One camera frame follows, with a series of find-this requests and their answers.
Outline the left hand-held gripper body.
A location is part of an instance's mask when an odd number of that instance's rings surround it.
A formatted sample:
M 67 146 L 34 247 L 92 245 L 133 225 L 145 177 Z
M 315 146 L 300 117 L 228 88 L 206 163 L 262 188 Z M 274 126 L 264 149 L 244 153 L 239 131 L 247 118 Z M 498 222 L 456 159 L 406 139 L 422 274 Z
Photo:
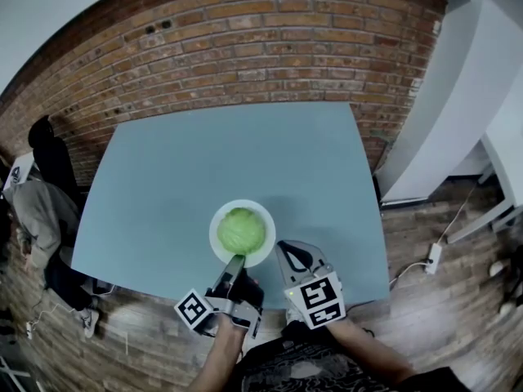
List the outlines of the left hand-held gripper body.
M 222 282 L 223 271 L 203 295 L 191 289 L 174 310 L 191 331 L 201 336 L 214 337 L 217 315 L 226 314 L 234 325 L 245 328 L 254 338 L 262 320 L 264 291 L 248 276 L 245 268 L 233 285 Z

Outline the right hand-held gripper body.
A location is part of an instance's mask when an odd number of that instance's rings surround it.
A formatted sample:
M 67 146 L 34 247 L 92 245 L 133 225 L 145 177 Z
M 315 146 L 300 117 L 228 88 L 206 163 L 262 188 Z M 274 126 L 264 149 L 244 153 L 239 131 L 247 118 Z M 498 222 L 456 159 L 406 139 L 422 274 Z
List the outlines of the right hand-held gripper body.
M 320 276 L 314 274 L 286 288 L 284 295 L 311 330 L 346 317 L 342 284 L 332 269 L 321 270 Z

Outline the green cabbage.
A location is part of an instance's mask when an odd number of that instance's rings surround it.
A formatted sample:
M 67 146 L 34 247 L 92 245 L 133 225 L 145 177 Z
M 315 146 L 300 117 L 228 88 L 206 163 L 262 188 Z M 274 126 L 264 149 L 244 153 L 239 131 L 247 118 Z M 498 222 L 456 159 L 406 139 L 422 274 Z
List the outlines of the green cabbage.
M 254 211 L 236 207 L 225 214 L 217 227 L 217 238 L 229 252 L 247 256 L 265 242 L 266 226 Z

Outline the white round plate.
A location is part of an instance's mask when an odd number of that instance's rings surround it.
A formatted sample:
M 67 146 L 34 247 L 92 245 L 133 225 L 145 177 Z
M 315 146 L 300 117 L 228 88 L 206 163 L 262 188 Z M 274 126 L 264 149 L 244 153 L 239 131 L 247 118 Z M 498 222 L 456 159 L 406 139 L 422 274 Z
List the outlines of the white round plate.
M 211 219 L 211 223 L 209 226 L 209 242 L 211 245 L 211 249 L 214 252 L 214 254 L 224 263 L 228 263 L 230 259 L 237 254 L 231 253 L 227 251 L 222 245 L 221 242 L 217 238 L 217 227 L 221 221 L 221 219 L 225 216 L 227 212 L 232 210 L 236 207 L 244 207 L 248 208 L 254 212 L 256 212 L 264 221 L 266 226 L 266 238 L 263 245 L 254 253 L 251 253 L 247 256 L 245 256 L 245 268 L 252 268 L 256 265 L 261 264 L 272 252 L 273 247 L 275 245 L 275 223 L 270 215 L 270 213 L 259 203 L 256 203 L 251 200 L 247 199 L 237 199 L 231 202 L 228 202 L 224 204 L 222 207 L 220 207 L 213 218 Z

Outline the person's right forearm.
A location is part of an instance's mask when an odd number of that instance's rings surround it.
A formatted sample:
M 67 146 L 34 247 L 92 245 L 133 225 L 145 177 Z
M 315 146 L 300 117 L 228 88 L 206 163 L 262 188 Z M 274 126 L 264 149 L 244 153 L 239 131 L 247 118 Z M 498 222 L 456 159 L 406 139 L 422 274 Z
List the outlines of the person's right forearm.
M 326 326 L 349 357 L 383 384 L 398 386 L 416 372 L 409 361 L 391 347 L 372 337 L 350 319 L 341 319 Z

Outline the person's left forearm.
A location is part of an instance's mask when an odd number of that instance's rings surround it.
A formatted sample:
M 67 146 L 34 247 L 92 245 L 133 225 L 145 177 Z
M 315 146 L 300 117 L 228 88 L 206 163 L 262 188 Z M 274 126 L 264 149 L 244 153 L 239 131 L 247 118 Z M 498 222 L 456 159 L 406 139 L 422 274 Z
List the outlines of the person's left forearm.
M 243 349 L 247 330 L 218 314 L 217 333 L 205 363 L 188 386 L 188 392 L 224 392 Z

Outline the light blue table top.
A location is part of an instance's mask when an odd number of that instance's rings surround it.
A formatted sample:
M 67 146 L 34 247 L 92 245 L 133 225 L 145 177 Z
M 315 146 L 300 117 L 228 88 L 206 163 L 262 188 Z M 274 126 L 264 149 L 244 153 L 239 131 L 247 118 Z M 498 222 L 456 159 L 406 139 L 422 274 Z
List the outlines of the light blue table top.
M 347 304 L 384 300 L 389 273 L 368 160 L 346 102 L 226 106 L 120 124 L 97 169 L 75 270 L 153 296 L 204 292 L 224 270 L 209 241 L 226 203 L 317 246 Z

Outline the person's black patterned shirt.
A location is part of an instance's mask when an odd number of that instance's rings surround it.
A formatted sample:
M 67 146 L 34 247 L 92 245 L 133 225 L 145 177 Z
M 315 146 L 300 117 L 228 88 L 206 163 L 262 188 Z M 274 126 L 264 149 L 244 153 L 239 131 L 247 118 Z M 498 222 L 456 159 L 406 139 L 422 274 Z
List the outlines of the person's black patterned shirt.
M 283 337 L 250 349 L 225 392 L 471 392 L 448 367 L 390 386 L 330 345 Z

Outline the white power strip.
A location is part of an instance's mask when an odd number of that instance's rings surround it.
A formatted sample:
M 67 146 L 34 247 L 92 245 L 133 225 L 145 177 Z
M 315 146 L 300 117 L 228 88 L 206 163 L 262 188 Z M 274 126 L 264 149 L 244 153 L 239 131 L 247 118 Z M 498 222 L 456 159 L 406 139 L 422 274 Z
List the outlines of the white power strip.
M 438 269 L 440 257 L 442 253 L 442 246 L 439 243 L 433 243 L 430 247 L 427 257 L 427 265 L 425 266 L 425 273 L 433 275 Z

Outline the white desk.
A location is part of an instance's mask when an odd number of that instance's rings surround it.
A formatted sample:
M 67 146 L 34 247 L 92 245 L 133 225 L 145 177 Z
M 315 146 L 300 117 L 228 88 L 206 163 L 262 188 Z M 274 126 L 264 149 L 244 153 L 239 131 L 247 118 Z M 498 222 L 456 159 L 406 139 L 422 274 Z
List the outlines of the white desk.
M 502 131 L 500 134 L 487 132 L 482 138 L 482 144 L 490 165 L 483 172 L 479 184 L 495 176 L 502 197 L 485 214 L 447 236 L 448 244 L 456 243 L 486 226 L 498 233 L 523 214 L 523 131 Z

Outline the black office chair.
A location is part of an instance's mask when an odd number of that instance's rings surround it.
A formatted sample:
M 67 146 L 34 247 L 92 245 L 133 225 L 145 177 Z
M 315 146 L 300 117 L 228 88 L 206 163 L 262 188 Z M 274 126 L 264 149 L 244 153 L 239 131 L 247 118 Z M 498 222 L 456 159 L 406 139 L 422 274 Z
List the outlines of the black office chair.
M 65 142 L 55 136 L 49 116 L 44 115 L 29 129 L 28 143 L 42 178 L 63 190 L 83 213 L 86 198 L 80 191 Z

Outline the white printed box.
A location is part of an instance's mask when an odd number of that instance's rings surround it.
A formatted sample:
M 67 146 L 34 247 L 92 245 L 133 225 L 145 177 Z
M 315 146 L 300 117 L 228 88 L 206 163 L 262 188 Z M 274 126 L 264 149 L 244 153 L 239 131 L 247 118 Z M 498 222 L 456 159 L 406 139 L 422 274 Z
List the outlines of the white printed box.
M 2 190 L 7 190 L 13 185 L 18 185 L 27 181 L 34 166 L 34 154 L 28 152 L 15 159 L 9 171 L 7 181 Z

